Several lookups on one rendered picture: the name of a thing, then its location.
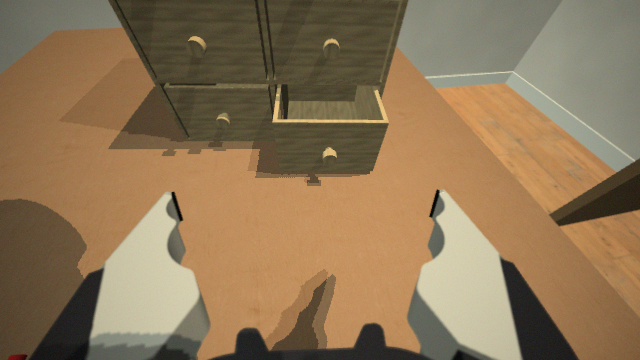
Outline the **brown wooden chest of drawers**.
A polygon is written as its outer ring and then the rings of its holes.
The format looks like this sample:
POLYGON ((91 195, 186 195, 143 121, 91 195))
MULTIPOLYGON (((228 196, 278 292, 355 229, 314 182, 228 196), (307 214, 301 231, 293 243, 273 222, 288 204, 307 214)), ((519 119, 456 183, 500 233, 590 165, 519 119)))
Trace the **brown wooden chest of drawers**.
POLYGON ((176 124, 178 125, 181 133, 186 141, 275 141, 275 139, 212 139, 212 138, 190 138, 183 123, 181 122, 174 106, 172 105, 166 91, 164 90, 164 83, 197 83, 197 84, 270 84, 273 112, 275 107, 277 85, 350 85, 350 86, 376 86, 380 98, 382 99, 383 91, 385 88, 386 80, 390 70, 391 62, 393 59, 394 51, 396 48, 397 40, 399 37, 400 29, 404 19, 405 11, 407 8, 408 0, 400 0, 380 81, 368 82, 368 81, 309 81, 309 80, 276 80, 273 52, 271 45, 271 36, 269 28, 269 19, 267 11, 266 0, 258 0, 268 76, 267 80, 202 80, 202 79, 158 79, 151 64, 149 63, 143 49, 141 48, 134 32, 132 31, 125 15, 123 14, 117 0, 108 0, 112 6, 115 14, 117 15, 121 25, 123 26, 126 34, 128 35, 131 43, 133 44, 136 52, 138 53, 141 61, 143 62, 147 72, 149 73, 152 81, 154 82, 157 90, 159 91, 162 99, 164 100, 167 108, 173 116, 176 124))

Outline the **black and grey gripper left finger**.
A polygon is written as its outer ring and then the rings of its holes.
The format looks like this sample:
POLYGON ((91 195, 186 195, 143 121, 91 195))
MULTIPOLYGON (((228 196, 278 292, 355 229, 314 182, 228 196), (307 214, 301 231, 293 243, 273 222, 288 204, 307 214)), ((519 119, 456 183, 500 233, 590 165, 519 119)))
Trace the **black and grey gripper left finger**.
POLYGON ((210 320, 194 272, 181 266, 175 198, 165 192, 88 273, 29 360, 196 360, 210 320))

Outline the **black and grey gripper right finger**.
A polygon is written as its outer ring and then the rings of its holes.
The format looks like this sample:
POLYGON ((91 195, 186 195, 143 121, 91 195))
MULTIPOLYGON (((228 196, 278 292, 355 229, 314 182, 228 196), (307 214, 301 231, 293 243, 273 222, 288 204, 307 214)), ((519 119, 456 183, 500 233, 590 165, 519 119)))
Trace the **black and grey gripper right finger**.
POLYGON ((579 360, 513 262, 445 190, 429 217, 433 260, 420 271, 407 321, 433 360, 579 360))

